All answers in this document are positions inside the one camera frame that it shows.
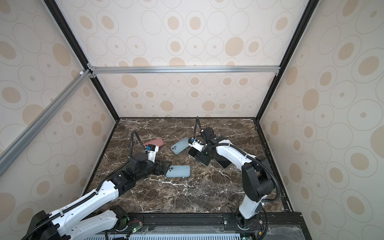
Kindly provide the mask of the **black corner frame post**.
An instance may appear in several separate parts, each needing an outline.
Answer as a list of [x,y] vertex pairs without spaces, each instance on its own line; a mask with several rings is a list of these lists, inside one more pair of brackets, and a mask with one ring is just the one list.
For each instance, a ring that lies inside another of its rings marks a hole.
[[51,13],[53,19],[55,20],[56,24],[58,25],[59,29],[63,33],[64,37],[66,38],[67,42],[69,43],[71,49],[75,53],[75,56],[80,61],[80,64],[85,70],[89,70],[92,74],[91,81],[96,88],[97,92],[99,93],[101,99],[103,100],[104,104],[106,105],[108,111],[112,115],[113,119],[118,122],[120,120],[120,117],[118,116],[117,111],[112,105],[112,102],[110,101],[110,98],[107,96],[106,91],[104,90],[102,84],[100,83],[98,77],[96,74],[93,73],[91,70],[91,65],[80,46],[77,38],[75,37],[73,31],[71,30],[69,24],[67,23],[64,15],[62,14],[61,10],[59,9],[59,5],[56,3],[56,1],[50,1],[50,0],[44,0],[43,3],[47,6],[49,12]]
[[309,21],[316,9],[316,7],[318,6],[318,3],[319,3],[319,0],[310,0],[308,1],[308,4],[303,12],[303,15],[302,17],[300,18],[300,21],[298,23],[298,26],[293,34],[293,37],[288,45],[288,48],[284,54],[284,57],[282,58],[282,62],[280,64],[280,70],[279,70],[279,73],[274,77],[268,91],[267,91],[267,94],[262,102],[262,105],[261,105],[261,108],[256,116],[256,122],[260,122],[263,114],[265,113],[272,97],[273,97],[273,94],[277,88],[277,86],[279,85],[279,82],[284,74],[284,72],[286,71],[287,67],[288,67],[288,64],[299,44],[299,41],[300,39],[302,38],[303,34],[304,34],[304,31],[306,30],[306,27],[307,25],[309,24]]

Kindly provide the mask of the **aluminium rail left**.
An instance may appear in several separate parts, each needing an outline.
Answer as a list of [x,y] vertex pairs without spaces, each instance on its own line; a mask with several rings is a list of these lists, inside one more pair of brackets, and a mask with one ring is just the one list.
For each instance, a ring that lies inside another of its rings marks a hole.
[[89,69],[79,75],[42,111],[42,113],[9,145],[1,155],[1,175],[3,175],[41,130],[57,114],[84,80],[90,77]]

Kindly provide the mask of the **black phone white edge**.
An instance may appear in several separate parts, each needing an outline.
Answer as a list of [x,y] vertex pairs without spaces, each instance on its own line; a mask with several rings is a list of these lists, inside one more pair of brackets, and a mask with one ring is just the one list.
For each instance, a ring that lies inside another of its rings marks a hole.
[[216,155],[214,157],[214,160],[223,168],[226,169],[228,166],[230,166],[232,163],[228,159],[226,159],[223,156]]

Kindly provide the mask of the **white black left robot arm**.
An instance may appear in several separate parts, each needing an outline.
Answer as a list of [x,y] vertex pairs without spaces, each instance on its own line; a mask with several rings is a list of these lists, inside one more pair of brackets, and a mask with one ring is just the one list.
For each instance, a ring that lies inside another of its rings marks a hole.
[[138,181],[151,175],[165,175],[171,165],[171,161],[156,160],[155,154],[135,154],[88,194],[51,213],[35,214],[23,239],[80,240],[115,228],[124,215],[122,210],[108,210],[94,217],[89,215],[134,188]]

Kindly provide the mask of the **pink phone case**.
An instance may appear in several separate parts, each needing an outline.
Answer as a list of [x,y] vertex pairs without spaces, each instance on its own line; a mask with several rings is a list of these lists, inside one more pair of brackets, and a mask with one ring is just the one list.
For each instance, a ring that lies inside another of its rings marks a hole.
[[165,145],[165,143],[164,143],[164,140],[162,138],[156,138],[156,139],[150,140],[147,143],[144,143],[145,147],[147,147],[148,145],[155,145],[155,146],[158,146],[159,148],[161,148]]

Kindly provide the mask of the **aluminium rail back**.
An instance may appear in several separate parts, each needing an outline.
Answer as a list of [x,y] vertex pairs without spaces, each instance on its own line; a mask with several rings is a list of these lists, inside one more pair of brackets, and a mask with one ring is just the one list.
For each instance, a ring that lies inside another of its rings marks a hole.
[[279,66],[92,67],[94,74],[278,73]]

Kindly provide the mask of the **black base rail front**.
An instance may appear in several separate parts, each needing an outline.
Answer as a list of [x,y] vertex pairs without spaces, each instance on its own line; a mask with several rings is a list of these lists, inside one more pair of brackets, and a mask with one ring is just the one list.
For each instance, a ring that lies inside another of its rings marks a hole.
[[266,213],[241,229],[233,213],[129,214],[128,227],[105,240],[310,240],[302,214]]

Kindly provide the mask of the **black corner frame post left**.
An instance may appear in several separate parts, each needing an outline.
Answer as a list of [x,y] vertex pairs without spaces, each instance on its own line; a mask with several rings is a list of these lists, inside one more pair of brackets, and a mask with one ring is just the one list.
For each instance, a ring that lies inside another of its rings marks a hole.
[[110,101],[110,98],[107,96],[106,91],[104,90],[102,84],[100,83],[98,77],[96,74],[93,73],[91,70],[91,65],[80,46],[77,38],[75,37],[73,31],[71,30],[69,24],[67,23],[64,15],[62,14],[61,10],[59,9],[59,5],[56,3],[56,1],[50,1],[50,0],[44,0],[43,3],[47,6],[49,12],[51,13],[53,19],[55,20],[56,24],[58,25],[59,29],[63,33],[64,37],[66,38],[67,42],[69,43],[71,49],[75,53],[75,56],[80,61],[80,64],[85,70],[89,70],[92,74],[91,81],[96,88],[97,92],[99,93],[101,99],[103,100],[104,104],[106,105],[108,111],[112,115],[113,119],[118,122],[120,120],[120,117],[118,116],[117,111],[112,105],[112,102]]

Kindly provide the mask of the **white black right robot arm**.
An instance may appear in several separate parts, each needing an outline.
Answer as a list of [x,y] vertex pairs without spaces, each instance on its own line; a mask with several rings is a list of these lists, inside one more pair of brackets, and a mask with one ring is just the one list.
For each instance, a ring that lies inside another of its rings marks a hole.
[[229,139],[216,136],[212,128],[201,129],[200,135],[189,138],[189,155],[209,165],[215,160],[223,168],[233,164],[242,173],[245,197],[238,208],[239,220],[248,221],[259,214],[266,203],[278,202],[281,186],[269,160],[257,158],[234,145]]

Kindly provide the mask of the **black corner frame post right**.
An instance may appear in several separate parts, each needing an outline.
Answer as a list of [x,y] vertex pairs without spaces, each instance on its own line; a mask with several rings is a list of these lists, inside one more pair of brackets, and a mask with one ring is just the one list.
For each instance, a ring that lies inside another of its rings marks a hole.
[[287,67],[288,67],[288,64],[299,44],[299,41],[300,39],[302,38],[303,34],[304,34],[304,31],[306,30],[306,27],[307,25],[309,24],[309,21],[316,9],[316,7],[318,6],[318,3],[319,3],[319,0],[310,0],[308,1],[308,4],[303,12],[303,15],[302,17],[300,18],[300,21],[298,23],[298,26],[293,34],[293,37],[288,45],[288,48],[284,54],[284,57],[282,58],[282,62],[280,64],[280,70],[279,70],[279,73],[274,77],[268,91],[267,91],[267,94],[262,102],[262,105],[261,105],[261,108],[256,116],[256,122],[260,122],[263,114],[265,113],[272,97],[273,97],[273,94],[277,88],[277,86],[279,85],[279,82],[284,74],[284,72],[286,71]]

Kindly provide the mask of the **black phone silver edge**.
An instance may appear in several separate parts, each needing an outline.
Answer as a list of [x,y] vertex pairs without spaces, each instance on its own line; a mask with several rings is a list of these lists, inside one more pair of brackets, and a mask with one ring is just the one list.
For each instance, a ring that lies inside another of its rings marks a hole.
[[198,152],[199,151],[197,149],[190,147],[188,151],[188,155],[191,156],[192,158],[195,158]]

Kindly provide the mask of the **light blue phone case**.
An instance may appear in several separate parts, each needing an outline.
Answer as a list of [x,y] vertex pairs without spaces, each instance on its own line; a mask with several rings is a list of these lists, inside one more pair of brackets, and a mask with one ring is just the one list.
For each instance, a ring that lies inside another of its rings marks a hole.
[[188,178],[190,176],[190,166],[170,166],[166,173],[167,178]]
[[182,151],[184,151],[185,149],[189,148],[190,145],[189,145],[189,138],[183,138],[182,140],[180,140],[179,142],[177,142],[176,144],[172,145],[171,146],[171,150],[176,154],[180,154]]

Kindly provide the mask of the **aluminium rail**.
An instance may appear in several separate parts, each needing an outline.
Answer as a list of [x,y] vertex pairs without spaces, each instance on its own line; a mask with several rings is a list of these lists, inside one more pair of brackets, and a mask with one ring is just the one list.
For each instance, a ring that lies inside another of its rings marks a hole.
[[92,67],[94,74],[278,73],[279,66]]
[[57,114],[84,80],[90,77],[89,69],[79,75],[42,111],[42,113],[9,145],[1,155],[1,175],[3,175],[41,130]]

